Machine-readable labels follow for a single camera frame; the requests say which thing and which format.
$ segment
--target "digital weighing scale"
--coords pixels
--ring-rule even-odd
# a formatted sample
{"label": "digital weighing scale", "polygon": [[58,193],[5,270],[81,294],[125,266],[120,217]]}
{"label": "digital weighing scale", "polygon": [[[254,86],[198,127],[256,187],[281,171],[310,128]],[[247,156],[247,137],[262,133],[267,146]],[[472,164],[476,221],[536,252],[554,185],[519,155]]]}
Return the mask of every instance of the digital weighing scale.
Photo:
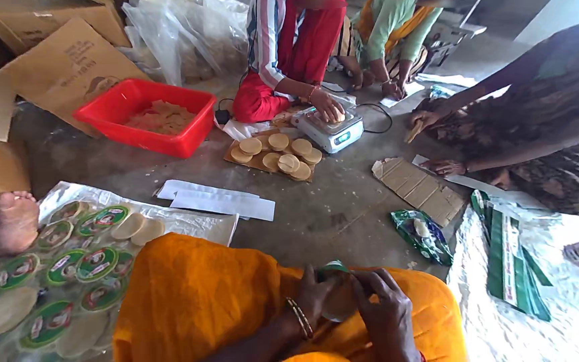
{"label": "digital weighing scale", "polygon": [[345,120],[326,123],[316,108],[299,111],[292,116],[292,124],[308,135],[327,153],[337,153],[364,134],[363,117],[353,109],[345,110]]}

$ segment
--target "red basket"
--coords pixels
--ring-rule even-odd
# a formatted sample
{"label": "red basket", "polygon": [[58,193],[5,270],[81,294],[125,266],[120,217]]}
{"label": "red basket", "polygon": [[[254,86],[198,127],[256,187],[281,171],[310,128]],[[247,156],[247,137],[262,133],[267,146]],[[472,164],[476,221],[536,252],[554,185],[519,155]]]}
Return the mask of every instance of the red basket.
{"label": "red basket", "polygon": [[[185,107],[196,117],[175,136],[161,135],[124,124],[163,100]],[[116,142],[182,159],[191,157],[213,127],[213,94],[141,79],[125,79],[74,112],[76,120],[91,124]]]}

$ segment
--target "bangle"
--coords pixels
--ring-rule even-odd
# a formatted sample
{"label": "bangle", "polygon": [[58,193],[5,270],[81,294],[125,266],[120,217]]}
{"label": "bangle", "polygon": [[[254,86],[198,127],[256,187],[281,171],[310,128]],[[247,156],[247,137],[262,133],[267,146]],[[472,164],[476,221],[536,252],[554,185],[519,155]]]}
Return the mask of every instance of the bangle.
{"label": "bangle", "polygon": [[299,324],[301,325],[301,331],[303,332],[303,338],[305,340],[311,340],[312,338],[314,338],[314,331],[312,330],[310,321],[308,321],[308,318],[305,317],[303,310],[301,310],[299,305],[296,304],[296,302],[292,298],[287,297],[285,298],[285,300],[294,311],[294,315],[296,316],[296,318],[299,320]]}
{"label": "bangle", "polygon": [[314,94],[314,91],[317,90],[318,88],[320,88],[320,86],[312,86],[312,90],[310,91],[310,95],[308,95],[308,103],[312,103],[312,101],[311,101],[312,94]]}

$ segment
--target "woman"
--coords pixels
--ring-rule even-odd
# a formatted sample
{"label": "woman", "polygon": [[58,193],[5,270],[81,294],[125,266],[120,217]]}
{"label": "woman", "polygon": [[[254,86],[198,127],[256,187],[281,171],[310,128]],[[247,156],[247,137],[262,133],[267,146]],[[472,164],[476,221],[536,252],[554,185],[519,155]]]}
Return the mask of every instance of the woman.
{"label": "woman", "polygon": [[[503,96],[475,102],[508,85]],[[424,165],[437,174],[476,173],[503,189],[515,185],[551,210],[579,215],[579,25],[470,89],[424,100],[409,122],[463,151],[463,162]]]}
{"label": "woman", "polygon": [[367,0],[354,19],[345,18],[332,51],[352,73],[352,90],[378,80],[384,96],[405,97],[403,86],[426,62],[423,41],[442,8],[462,2],[466,0]]}
{"label": "woman", "polygon": [[320,316],[336,280],[317,283],[311,267],[281,267],[260,251],[167,234],[136,259],[115,360],[466,360],[459,308],[441,280],[399,269],[354,275],[360,312],[332,323]]}
{"label": "woman", "polygon": [[345,111],[320,89],[341,28],[344,0],[255,0],[248,16],[249,71],[234,99],[240,122],[273,119],[299,98],[335,122]]}

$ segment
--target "red pants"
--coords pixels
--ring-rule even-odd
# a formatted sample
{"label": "red pants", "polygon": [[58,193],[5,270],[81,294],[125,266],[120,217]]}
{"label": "red pants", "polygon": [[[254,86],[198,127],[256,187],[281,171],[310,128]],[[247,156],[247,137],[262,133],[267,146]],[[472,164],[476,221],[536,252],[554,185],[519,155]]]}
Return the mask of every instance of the red pants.
{"label": "red pants", "polygon": [[[290,11],[291,4],[291,1],[287,2],[288,15],[279,37],[278,68],[287,77],[299,82],[321,83],[326,73],[327,61],[339,37],[345,7],[306,10],[299,38],[292,46],[292,43],[287,43],[290,40],[283,39],[293,40],[294,37],[296,19],[295,13]],[[288,109],[289,101],[286,97],[274,95],[274,89],[264,84],[257,73],[250,71],[236,94],[234,116],[243,123],[270,120]]]}

